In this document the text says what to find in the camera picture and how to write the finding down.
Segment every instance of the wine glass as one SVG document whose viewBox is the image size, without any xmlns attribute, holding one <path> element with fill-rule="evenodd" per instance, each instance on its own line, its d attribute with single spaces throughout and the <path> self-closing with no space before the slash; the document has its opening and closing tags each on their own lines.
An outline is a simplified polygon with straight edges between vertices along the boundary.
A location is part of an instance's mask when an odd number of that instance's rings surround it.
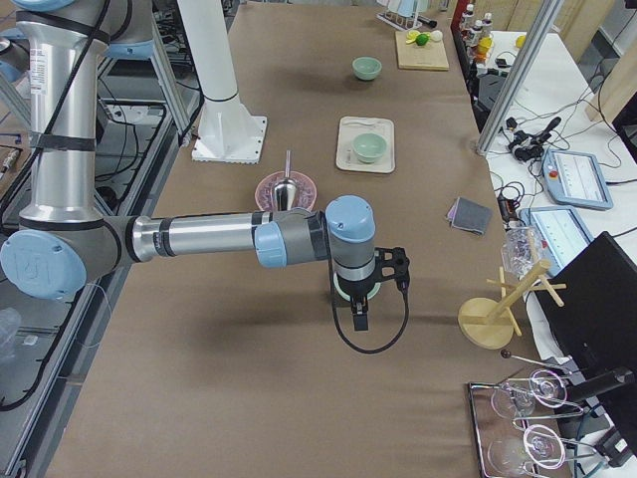
<svg viewBox="0 0 637 478">
<path fill-rule="evenodd" d="M 566 384 L 554 371 L 541 368 L 526 378 L 510 378 L 494 389 L 491 407 L 506 419 L 520 419 L 531 416 L 535 403 L 549 408 L 559 408 L 566 404 Z"/>
<path fill-rule="evenodd" d="M 533 466 L 554 470 L 565 459 L 564 445 L 550 428 L 532 425 L 522 437 L 507 436 L 489 445 L 487 456 L 491 466 L 502 476 L 515 478 L 537 475 Z"/>
</svg>

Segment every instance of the blue joint cap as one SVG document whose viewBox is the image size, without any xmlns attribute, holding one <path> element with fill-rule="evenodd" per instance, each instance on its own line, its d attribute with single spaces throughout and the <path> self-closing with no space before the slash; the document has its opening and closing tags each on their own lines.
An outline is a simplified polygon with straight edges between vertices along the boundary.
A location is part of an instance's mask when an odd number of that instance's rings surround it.
<svg viewBox="0 0 637 478">
<path fill-rule="evenodd" d="M 76 0 L 11 0 L 18 7 L 34 12 L 51 12 L 59 8 L 68 7 Z"/>
<path fill-rule="evenodd" d="M 335 199 L 325 210 L 325 218 L 329 232 L 344 242 L 366 242 L 376 232 L 371 206 L 358 196 Z"/>
<path fill-rule="evenodd" d="M 38 299 L 61 299 L 87 282 L 87 269 L 78 253 L 44 231 L 14 233 L 2 245 L 0 264 L 18 289 Z"/>
<path fill-rule="evenodd" d="M 255 250 L 263 267 L 286 267 L 288 254 L 283 234 L 276 222 L 262 224 L 255 230 Z"/>
<path fill-rule="evenodd" d="M 116 60 L 148 60 L 154 53 L 152 40 L 139 43 L 113 43 L 104 56 Z"/>
<path fill-rule="evenodd" d="M 22 77 L 22 72 L 13 65 L 9 65 L 6 62 L 0 62 L 0 75 L 2 75 L 7 82 L 13 83 Z"/>
</svg>

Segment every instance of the metal spoon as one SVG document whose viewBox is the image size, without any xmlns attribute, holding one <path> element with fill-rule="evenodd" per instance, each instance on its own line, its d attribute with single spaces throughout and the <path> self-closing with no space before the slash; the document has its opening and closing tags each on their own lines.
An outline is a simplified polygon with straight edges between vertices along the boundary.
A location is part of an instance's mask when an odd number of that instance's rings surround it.
<svg viewBox="0 0 637 478">
<path fill-rule="evenodd" d="M 291 178 L 292 174 L 292 152 L 288 149 L 286 153 L 286 171 L 283 179 L 277 181 L 272 190 L 272 199 L 277 211 L 289 211 L 295 207 L 297 200 L 297 182 Z"/>
</svg>

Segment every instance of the white table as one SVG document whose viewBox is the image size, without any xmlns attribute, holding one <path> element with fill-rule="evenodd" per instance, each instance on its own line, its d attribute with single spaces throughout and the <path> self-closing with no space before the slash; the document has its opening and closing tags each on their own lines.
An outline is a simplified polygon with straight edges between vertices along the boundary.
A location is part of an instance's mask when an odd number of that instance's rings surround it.
<svg viewBox="0 0 637 478">
<path fill-rule="evenodd" d="M 505 58 L 509 64 L 515 58 L 509 53 L 517 54 L 516 38 L 520 32 L 494 32 L 494 48 L 487 63 L 488 68 L 495 68 L 497 57 Z M 535 118 L 536 115 L 546 116 L 545 119 L 535 119 L 525 122 L 520 128 L 527 133 L 536 133 L 543 130 L 550 120 L 556 116 L 562 118 L 561 124 L 556 130 L 565 136 L 570 143 L 570 150 L 590 152 L 597 156 L 600 163 L 611 165 L 619 164 L 617 157 L 613 155 L 608 146 L 608 141 L 615 133 L 604 123 L 594 124 L 585 113 L 586 103 L 580 103 L 577 107 L 570 107 L 560 113 L 548 115 L 560 110 L 562 107 L 576 102 L 580 98 L 590 100 L 593 94 L 574 61 L 568 54 L 560 38 L 556 34 L 546 36 L 544 44 L 529 72 L 523 88 L 516 97 L 516 102 L 510 109 L 510 116 L 518 121 Z M 586 132 L 569 137 L 589 128 Z M 557 139 L 556 134 L 550 139 L 560 147 L 567 147 L 563 141 Z M 529 174 L 525 163 L 520 163 L 511 154 L 502 154 L 507 151 L 509 140 L 500 134 L 487 155 L 490 171 L 500 176 L 505 183 L 520 181 L 527 193 L 534 192 L 535 179 Z M 624 146 L 619 137 L 610 142 L 612 151 L 621 158 L 621 166 L 611 168 L 602 165 L 602 172 L 606 181 L 621 181 L 637 178 L 637 164 Z M 493 175 L 494 188 L 501 186 L 500 179 Z M 610 187 L 614 207 L 607 211 L 595 211 L 578 208 L 579 215 L 593 236 L 602 231 L 617 234 L 637 226 L 637 183 Z M 522 201 L 522 208 L 543 207 L 554 205 L 546 192 L 535 198 L 526 197 Z M 637 231 L 617 238 L 619 245 L 626 251 L 631 259 L 637 262 Z M 533 326 L 535 343 L 540 356 L 559 357 L 563 355 L 554 342 L 546 318 L 534 296 L 528 302 L 528 312 Z M 588 435 L 584 441 L 594 443 L 603 432 Z M 597 460 L 582 460 L 586 471 L 596 464 Z M 630 458 L 622 468 L 605 469 L 598 472 L 596 477 L 635 477 L 637 476 L 637 459 Z"/>
</svg>

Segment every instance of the wooden cutting board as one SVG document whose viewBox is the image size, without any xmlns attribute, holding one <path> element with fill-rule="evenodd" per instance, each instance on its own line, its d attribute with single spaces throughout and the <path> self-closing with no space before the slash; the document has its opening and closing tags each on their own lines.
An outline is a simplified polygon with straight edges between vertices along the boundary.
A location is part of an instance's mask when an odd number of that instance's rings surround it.
<svg viewBox="0 0 637 478">
<path fill-rule="evenodd" d="M 446 72 L 449 70 L 447 53 L 443 42 L 427 42 L 424 47 L 415 43 L 407 45 L 407 32 L 396 32 L 396 52 L 398 68 L 401 70 L 433 70 Z"/>
</svg>

